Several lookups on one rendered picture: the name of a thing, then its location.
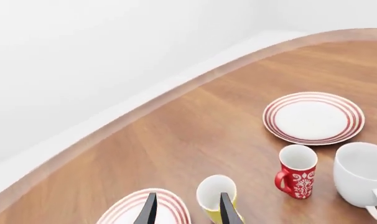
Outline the red mug with white pattern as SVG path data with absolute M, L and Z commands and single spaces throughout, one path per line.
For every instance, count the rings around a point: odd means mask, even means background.
M 304 145 L 288 145 L 279 153 L 281 170 L 276 174 L 276 188 L 296 199 L 311 196 L 318 162 L 316 153 Z

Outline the large white mug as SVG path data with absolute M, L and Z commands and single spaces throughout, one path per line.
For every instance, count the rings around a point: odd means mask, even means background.
M 353 142 L 339 147 L 333 180 L 347 203 L 365 208 L 377 220 L 377 145 Z

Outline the white plate with red rings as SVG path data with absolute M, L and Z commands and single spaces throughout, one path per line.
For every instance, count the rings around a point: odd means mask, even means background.
M 180 197 L 169 190 L 148 188 L 133 192 L 110 207 L 96 224 L 133 224 L 148 195 L 157 194 L 155 224 L 191 224 L 189 211 Z
M 332 145 L 359 134 L 365 126 L 365 114 L 347 98 L 307 91 L 268 104 L 263 124 L 271 134 L 291 143 Z

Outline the yellow mug with white inside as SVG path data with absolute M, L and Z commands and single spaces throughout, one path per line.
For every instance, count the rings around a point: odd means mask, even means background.
M 197 187 L 196 198 L 202 210 L 214 224 L 222 224 L 220 215 L 220 194 L 226 192 L 236 208 L 237 188 L 234 181 L 225 175 L 212 175 Z

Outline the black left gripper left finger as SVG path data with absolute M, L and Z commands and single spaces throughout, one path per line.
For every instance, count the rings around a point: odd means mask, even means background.
M 151 192 L 134 224 L 155 224 L 157 215 L 157 194 Z

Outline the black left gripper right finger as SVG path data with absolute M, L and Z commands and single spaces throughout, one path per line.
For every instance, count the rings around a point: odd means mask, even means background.
M 222 224 L 243 224 L 226 192 L 220 194 L 220 214 Z

